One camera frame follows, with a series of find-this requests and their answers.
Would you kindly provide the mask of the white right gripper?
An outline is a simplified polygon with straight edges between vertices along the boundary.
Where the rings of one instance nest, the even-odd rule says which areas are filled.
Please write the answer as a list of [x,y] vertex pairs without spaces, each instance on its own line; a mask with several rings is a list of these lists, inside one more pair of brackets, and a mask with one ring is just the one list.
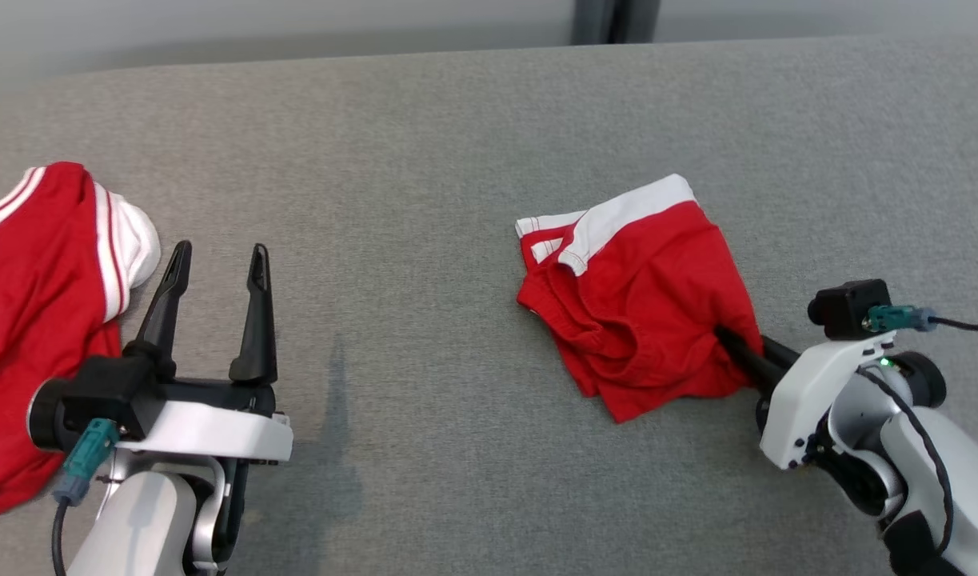
[[772,394],[760,449],[774,466],[799,466],[807,438],[859,368],[886,354],[895,332],[861,342],[824,342],[800,351],[762,335],[760,351],[724,326],[714,334],[760,394]]

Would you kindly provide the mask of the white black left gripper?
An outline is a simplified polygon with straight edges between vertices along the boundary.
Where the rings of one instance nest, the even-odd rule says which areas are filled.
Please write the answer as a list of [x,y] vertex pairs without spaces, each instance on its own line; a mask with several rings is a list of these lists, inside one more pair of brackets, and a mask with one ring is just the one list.
[[[145,358],[163,382],[177,373],[172,346],[192,254],[191,241],[175,245],[137,337],[123,350],[124,357]],[[268,248],[261,243],[254,245],[246,287],[249,302],[239,354],[230,363],[231,382],[190,378],[167,383],[166,404],[144,440],[122,440],[118,448],[251,462],[291,459],[293,430],[288,417],[277,409],[272,386],[279,377],[272,269]]]

